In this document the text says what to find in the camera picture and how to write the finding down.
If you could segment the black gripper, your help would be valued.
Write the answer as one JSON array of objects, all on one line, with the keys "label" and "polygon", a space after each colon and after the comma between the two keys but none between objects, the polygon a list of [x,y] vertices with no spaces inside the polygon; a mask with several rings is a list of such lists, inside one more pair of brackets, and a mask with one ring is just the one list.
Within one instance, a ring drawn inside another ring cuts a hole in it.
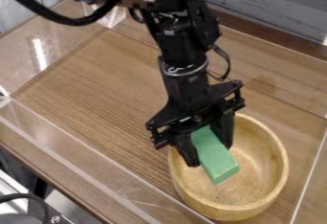
[{"label": "black gripper", "polygon": [[159,58],[167,103],[145,124],[152,133],[155,148],[176,146],[188,167],[199,160],[191,134],[209,126],[225,148],[233,142],[235,112],[245,106],[241,97],[243,82],[231,80],[211,84],[207,61],[183,71]]}]

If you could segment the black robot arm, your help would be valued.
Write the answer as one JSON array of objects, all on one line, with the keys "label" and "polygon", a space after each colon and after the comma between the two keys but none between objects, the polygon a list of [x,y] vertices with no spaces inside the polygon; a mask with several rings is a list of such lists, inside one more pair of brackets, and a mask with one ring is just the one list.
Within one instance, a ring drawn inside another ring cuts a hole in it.
[{"label": "black robot arm", "polygon": [[[108,0],[79,0],[101,4]],[[232,146],[235,112],[245,106],[240,80],[208,79],[207,52],[225,52],[216,45],[221,36],[219,19],[205,0],[115,0],[129,9],[133,20],[145,24],[161,54],[159,66],[167,93],[163,109],[145,126],[156,148],[171,145],[188,166],[199,165],[192,138],[209,127],[225,147]]]}]

